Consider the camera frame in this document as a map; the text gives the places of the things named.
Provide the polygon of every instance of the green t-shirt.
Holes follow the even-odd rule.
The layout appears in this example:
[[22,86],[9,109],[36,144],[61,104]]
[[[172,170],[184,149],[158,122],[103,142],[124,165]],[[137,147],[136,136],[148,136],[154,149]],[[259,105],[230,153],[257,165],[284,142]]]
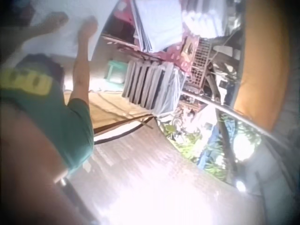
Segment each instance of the green t-shirt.
[[6,69],[1,72],[1,100],[17,104],[54,144],[69,172],[93,151],[90,111],[80,99],[65,105],[63,91],[47,70]]

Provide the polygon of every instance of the man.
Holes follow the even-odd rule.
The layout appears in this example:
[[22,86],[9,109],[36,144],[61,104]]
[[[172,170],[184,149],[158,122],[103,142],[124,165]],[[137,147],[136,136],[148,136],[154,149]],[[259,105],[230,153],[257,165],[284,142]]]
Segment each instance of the man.
[[[23,31],[24,40],[67,21],[64,13],[49,15],[30,28],[33,33]],[[49,57],[28,55],[1,71],[1,204],[18,215],[17,222],[50,218],[49,224],[83,224],[53,182],[78,168],[93,150],[88,44],[97,27],[90,18],[79,31],[68,105],[61,89],[63,69]]]

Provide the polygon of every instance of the orange wall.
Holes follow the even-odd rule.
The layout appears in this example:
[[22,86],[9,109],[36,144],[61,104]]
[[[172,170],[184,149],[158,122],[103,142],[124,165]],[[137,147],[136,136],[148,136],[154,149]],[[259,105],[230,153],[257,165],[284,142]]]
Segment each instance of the orange wall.
[[283,104],[288,78],[286,18],[272,0],[246,2],[243,77],[234,109],[271,131]]

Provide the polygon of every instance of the metal pole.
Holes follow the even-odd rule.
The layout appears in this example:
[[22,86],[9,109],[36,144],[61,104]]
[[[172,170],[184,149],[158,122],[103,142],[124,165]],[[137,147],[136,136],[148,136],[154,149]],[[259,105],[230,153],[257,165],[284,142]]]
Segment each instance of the metal pole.
[[255,128],[256,130],[258,130],[260,133],[262,133],[263,135],[269,137],[270,139],[272,139],[273,141],[275,141],[277,144],[279,144],[281,147],[289,150],[291,147],[289,147],[289,144],[287,142],[283,142],[283,141],[280,141],[278,140],[276,137],[274,137],[274,135],[272,135],[269,131],[263,129],[262,127],[256,125],[254,122],[252,122],[251,120],[245,118],[244,116],[238,114],[236,111],[232,110],[231,108],[229,107],[226,107],[224,105],[220,105],[218,104],[217,102],[214,102],[212,101],[210,98],[208,97],[205,97],[205,96],[199,96],[199,95],[196,95],[192,92],[189,92],[189,91],[182,91],[181,92],[183,95],[187,95],[189,97],[192,97],[192,98],[195,98],[201,102],[204,102],[208,105],[211,105],[213,107],[215,107],[216,109],[219,109],[229,115],[231,115],[232,117],[234,118],[237,118],[238,120],[248,124],[249,126]]
[[266,198],[265,198],[265,193],[263,190],[263,181],[261,179],[261,176],[259,175],[259,172],[256,171],[255,172],[255,176],[258,182],[258,186],[259,186],[259,192],[261,193],[261,197],[262,197],[262,207],[263,207],[263,213],[264,213],[264,224],[269,224],[268,223],[268,211],[267,211],[267,205],[266,205]]

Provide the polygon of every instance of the yellow print on shirt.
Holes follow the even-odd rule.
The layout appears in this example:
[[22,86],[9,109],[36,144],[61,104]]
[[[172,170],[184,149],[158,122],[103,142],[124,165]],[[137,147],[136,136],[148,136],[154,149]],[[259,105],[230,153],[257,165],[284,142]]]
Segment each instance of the yellow print on shirt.
[[52,78],[29,69],[6,69],[1,72],[1,88],[23,90],[34,95],[48,95]]

